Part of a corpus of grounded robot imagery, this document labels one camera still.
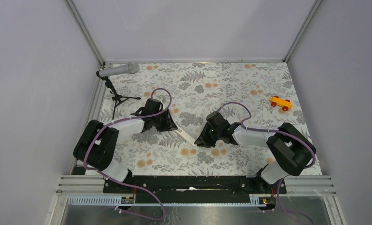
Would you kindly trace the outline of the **white remote control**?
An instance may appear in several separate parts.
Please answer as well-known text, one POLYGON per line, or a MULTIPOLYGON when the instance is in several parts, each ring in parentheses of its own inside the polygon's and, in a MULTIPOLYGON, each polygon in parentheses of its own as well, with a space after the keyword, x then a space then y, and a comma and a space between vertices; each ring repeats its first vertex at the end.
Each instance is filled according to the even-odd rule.
POLYGON ((195 139, 189 135, 183 128, 178 127, 175 132, 182 137, 185 141, 190 143, 191 145, 194 145, 195 139))

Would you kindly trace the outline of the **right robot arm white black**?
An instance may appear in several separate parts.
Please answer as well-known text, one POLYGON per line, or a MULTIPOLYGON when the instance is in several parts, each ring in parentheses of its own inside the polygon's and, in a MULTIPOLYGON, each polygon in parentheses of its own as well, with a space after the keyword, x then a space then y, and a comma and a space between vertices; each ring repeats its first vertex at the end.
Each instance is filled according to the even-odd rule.
POLYGON ((219 112, 206 118, 200 136, 194 142, 199 147, 215 147, 216 142, 233 145, 253 145, 268 148, 275 161, 257 174, 256 187, 268 193, 275 183, 288 176, 299 176, 316 162, 316 148, 293 125, 284 122, 277 129, 246 127, 243 123, 229 123, 219 112))

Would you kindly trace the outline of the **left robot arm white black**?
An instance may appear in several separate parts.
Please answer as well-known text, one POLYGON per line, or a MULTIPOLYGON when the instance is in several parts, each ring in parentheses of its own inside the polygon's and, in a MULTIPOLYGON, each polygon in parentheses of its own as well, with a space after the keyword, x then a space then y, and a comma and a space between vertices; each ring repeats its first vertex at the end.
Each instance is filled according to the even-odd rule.
POLYGON ((88 168, 101 172, 105 177, 115 179, 114 186, 122 193, 132 188, 132 179, 127 177, 129 169, 114 159, 114 152, 119 138, 127 138, 156 128, 159 132, 177 130, 170 112, 164 109, 162 102, 149 98, 131 116, 104 125, 98 120, 91 120, 78 140, 73 156, 88 168))

